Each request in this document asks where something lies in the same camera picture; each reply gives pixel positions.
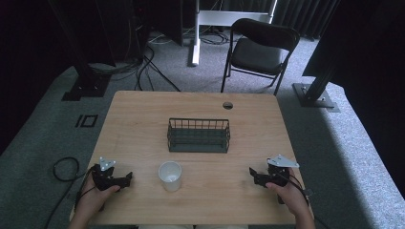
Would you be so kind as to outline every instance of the white plastic cup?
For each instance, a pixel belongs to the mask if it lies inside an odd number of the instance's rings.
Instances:
[[[163,188],[175,192],[181,186],[181,166],[176,161],[166,161],[159,167],[159,178]]]

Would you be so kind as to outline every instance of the silver metal bracket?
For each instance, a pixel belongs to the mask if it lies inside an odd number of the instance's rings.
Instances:
[[[104,159],[102,156],[100,157],[100,168],[101,171],[106,171],[108,169],[110,169],[111,167],[113,167],[117,162],[114,160],[107,160]]]
[[[300,165],[297,162],[292,161],[282,155],[278,155],[275,158],[269,158],[267,160],[267,163],[270,165],[277,166],[277,167],[290,167],[290,168],[299,168],[300,167]]]

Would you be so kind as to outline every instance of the basket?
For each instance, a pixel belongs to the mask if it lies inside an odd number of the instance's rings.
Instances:
[[[169,118],[170,152],[227,153],[228,119]]]

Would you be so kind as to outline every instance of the wooden tabletop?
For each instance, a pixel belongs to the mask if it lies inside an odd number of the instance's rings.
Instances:
[[[223,107],[231,102],[233,108]],[[170,117],[228,119],[226,154],[170,153]],[[114,194],[93,224],[292,224],[277,196],[253,183],[249,167],[265,173],[266,159],[279,154],[295,161],[275,96],[117,92],[89,167],[103,156],[117,161],[114,177],[134,172],[131,187]],[[160,165],[182,167],[180,190],[169,193]],[[299,180],[301,175],[294,169]]]

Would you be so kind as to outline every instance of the hand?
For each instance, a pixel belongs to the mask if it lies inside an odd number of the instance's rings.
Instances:
[[[90,218],[101,209],[104,202],[113,193],[120,189],[118,185],[115,185],[104,191],[98,190],[93,182],[92,173],[88,175],[85,182],[82,197],[76,206],[75,215],[71,220],[69,228],[86,228]]]
[[[294,172],[291,168],[289,173],[294,176]],[[277,193],[278,196],[283,200],[284,204],[287,206],[289,211],[296,218],[296,228],[315,228],[312,214],[309,211],[306,200],[304,199],[300,190],[298,190],[294,185],[288,183],[286,186],[281,187],[274,183],[267,183],[266,187]]]

